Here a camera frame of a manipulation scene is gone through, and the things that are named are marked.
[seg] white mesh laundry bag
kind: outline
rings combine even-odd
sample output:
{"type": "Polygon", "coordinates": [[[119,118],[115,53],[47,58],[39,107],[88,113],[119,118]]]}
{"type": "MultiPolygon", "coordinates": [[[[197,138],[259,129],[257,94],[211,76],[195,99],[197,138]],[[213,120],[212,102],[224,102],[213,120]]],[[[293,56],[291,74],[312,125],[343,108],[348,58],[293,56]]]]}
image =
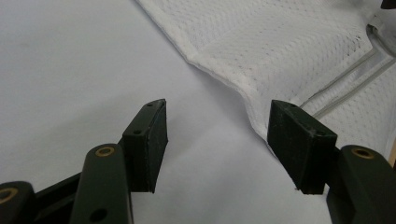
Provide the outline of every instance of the white mesh laundry bag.
{"type": "MultiPolygon", "coordinates": [[[[321,104],[309,104],[314,95],[372,53],[366,27],[380,4],[359,0],[138,2],[188,63],[242,95],[250,122],[264,139],[272,99],[304,105],[314,115],[340,97],[330,94],[321,104]]],[[[364,77],[346,90],[361,83],[364,77]]],[[[335,132],[344,130],[344,124],[323,120],[335,132]]]]}

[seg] white tabletop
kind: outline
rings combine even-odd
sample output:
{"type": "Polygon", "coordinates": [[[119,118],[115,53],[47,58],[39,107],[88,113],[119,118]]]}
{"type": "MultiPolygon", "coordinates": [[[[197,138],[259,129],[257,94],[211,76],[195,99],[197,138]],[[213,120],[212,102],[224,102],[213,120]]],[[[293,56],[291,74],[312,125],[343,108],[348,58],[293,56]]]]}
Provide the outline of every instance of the white tabletop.
{"type": "Polygon", "coordinates": [[[0,2],[0,183],[42,190],[165,98],[169,144],[143,223],[331,223],[251,128],[241,97],[187,64],[135,1],[0,2]]]}

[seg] brass screw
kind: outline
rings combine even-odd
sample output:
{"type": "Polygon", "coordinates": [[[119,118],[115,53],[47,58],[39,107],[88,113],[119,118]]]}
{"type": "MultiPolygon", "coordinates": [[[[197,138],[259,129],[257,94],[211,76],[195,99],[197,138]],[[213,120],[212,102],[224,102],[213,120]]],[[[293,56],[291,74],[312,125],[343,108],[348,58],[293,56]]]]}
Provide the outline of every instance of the brass screw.
{"type": "Polygon", "coordinates": [[[113,154],[114,151],[114,147],[101,147],[95,151],[95,155],[98,157],[107,157],[113,154]]]}
{"type": "Polygon", "coordinates": [[[17,195],[18,190],[15,188],[0,189],[0,204],[6,203],[17,195]]]}
{"type": "Polygon", "coordinates": [[[353,148],[352,153],[355,154],[356,156],[366,159],[366,160],[372,160],[375,157],[371,151],[369,151],[365,148],[359,148],[359,147],[353,148]]]}

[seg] white table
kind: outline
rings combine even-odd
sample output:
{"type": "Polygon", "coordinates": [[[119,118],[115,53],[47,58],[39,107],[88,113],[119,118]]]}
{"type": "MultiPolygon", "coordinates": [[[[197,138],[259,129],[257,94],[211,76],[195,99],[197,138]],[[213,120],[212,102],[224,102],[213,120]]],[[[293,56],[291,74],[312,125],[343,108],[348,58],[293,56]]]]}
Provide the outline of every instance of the white table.
{"type": "Polygon", "coordinates": [[[241,97],[185,63],[135,1],[0,2],[0,183],[42,190],[165,98],[169,144],[144,223],[331,223],[250,127],[241,97]]]}

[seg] white cloth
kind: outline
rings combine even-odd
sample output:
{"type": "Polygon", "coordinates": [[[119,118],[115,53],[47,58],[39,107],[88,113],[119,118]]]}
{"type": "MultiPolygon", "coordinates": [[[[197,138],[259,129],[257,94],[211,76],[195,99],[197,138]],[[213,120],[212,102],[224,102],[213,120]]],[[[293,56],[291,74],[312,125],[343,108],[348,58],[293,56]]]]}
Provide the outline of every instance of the white cloth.
{"type": "MultiPolygon", "coordinates": [[[[188,63],[242,95],[250,122],[264,139],[272,99],[304,105],[315,115],[376,71],[363,76],[351,72],[373,55],[366,26],[378,2],[137,1],[188,63]],[[348,84],[339,85],[340,79],[348,84]],[[338,94],[311,104],[313,96],[318,98],[334,83],[338,94]]],[[[337,126],[334,131],[348,128],[337,126]]]]}

